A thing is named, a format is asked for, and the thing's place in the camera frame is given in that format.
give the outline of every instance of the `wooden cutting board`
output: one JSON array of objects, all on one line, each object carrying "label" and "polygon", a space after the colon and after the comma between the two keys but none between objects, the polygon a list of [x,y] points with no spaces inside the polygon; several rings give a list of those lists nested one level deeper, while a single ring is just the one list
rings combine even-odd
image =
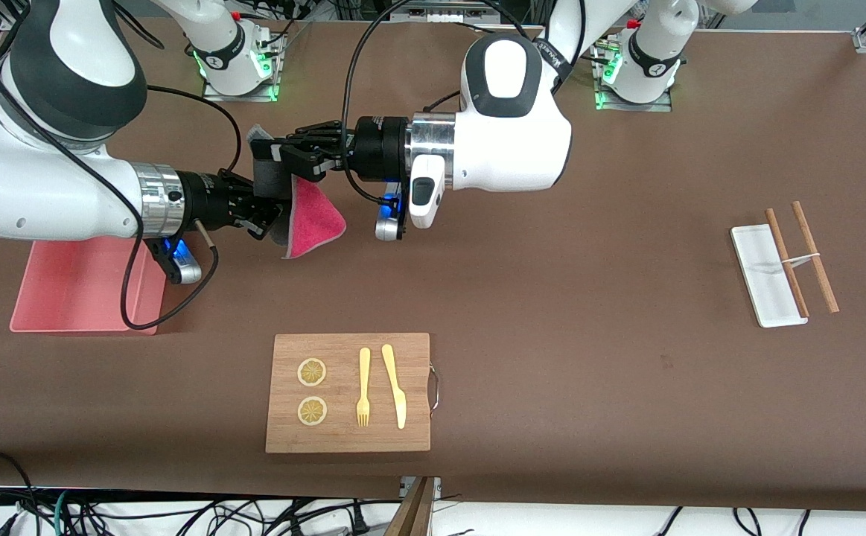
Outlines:
[{"label": "wooden cutting board", "polygon": [[[406,425],[396,427],[389,375],[381,347],[391,344],[399,388],[406,393]],[[370,425],[357,425],[360,398],[359,353],[370,348]],[[316,357],[326,366],[317,386],[304,386],[297,369]],[[351,333],[278,335],[273,342],[270,405],[267,414],[269,453],[407,452],[430,449],[429,333]],[[297,417],[307,397],[320,397],[327,415],[312,427]]]}]

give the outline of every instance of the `yellow knife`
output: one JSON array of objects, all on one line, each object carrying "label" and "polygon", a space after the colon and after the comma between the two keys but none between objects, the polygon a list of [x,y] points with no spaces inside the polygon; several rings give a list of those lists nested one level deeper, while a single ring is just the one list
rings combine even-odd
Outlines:
[{"label": "yellow knife", "polygon": [[389,374],[389,385],[392,386],[392,401],[396,404],[396,426],[402,430],[406,425],[406,393],[396,383],[396,360],[392,355],[392,346],[383,344],[383,363]]}]

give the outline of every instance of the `blue light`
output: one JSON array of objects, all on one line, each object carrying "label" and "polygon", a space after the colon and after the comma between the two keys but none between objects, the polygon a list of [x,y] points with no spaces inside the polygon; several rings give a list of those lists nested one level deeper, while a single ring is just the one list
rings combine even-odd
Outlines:
[{"label": "blue light", "polygon": [[[383,194],[383,198],[385,200],[396,200],[398,196],[396,196],[396,194]],[[392,207],[389,205],[382,205],[379,207],[379,214],[382,217],[392,217]]]},{"label": "blue light", "polygon": [[[165,249],[171,250],[171,242],[165,238]],[[188,244],[185,244],[184,240],[178,240],[178,247],[174,248],[174,253],[171,254],[171,257],[174,258],[184,258],[188,257],[191,252],[188,251]]]}]

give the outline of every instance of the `green light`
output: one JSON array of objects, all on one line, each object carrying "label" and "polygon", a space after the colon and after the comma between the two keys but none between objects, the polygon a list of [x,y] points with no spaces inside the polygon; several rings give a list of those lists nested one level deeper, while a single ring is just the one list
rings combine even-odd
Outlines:
[{"label": "green light", "polygon": [[621,69],[621,54],[614,52],[614,58],[608,62],[608,67],[605,68],[603,80],[606,84],[614,84],[614,78],[617,78],[617,72]]},{"label": "green light", "polygon": [[201,65],[201,58],[197,57],[197,54],[194,55],[194,61],[197,62],[197,70],[201,73],[201,78],[205,80],[208,79],[208,75],[204,72],[204,65]]},{"label": "green light", "polygon": [[253,64],[255,64],[255,68],[257,70],[258,76],[260,76],[262,78],[267,78],[270,75],[270,64],[269,63],[264,63],[263,65],[261,64],[261,62],[264,61],[264,55],[263,54],[253,54],[251,57],[251,61],[253,61]]}]

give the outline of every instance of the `wooden chopstick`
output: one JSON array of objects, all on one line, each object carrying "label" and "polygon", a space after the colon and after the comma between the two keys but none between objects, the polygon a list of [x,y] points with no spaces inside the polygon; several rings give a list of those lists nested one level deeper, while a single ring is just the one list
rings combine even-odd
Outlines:
[{"label": "wooden chopstick", "polygon": [[793,266],[790,265],[787,259],[787,246],[783,243],[783,234],[780,234],[780,225],[777,225],[777,215],[774,214],[774,209],[767,209],[764,214],[767,214],[767,224],[770,225],[770,232],[774,235],[774,241],[777,242],[777,254],[780,254],[780,265],[783,266],[783,272],[786,274],[787,281],[790,282],[790,291],[793,292],[794,302],[797,302],[797,311],[804,319],[810,317],[810,311],[806,308],[806,301],[803,300],[803,291],[800,291],[800,284],[797,282],[797,275],[793,272]]},{"label": "wooden chopstick", "polygon": [[[807,252],[813,257],[810,261],[813,262],[813,269],[817,272],[817,282],[820,284],[820,292],[824,294],[824,302],[827,302],[827,309],[831,313],[840,312],[840,306],[837,305],[837,296],[833,294],[833,287],[830,286],[830,279],[827,277],[827,271],[824,269],[824,261],[820,258],[820,252],[817,251],[817,243],[813,240],[813,234],[810,233],[810,226],[806,223],[806,217],[803,215],[803,206],[800,206],[800,201],[794,201],[793,214],[797,217],[797,223],[800,224],[800,231],[803,232],[803,240],[806,242]],[[771,224],[771,229],[776,225],[776,221]]]}]

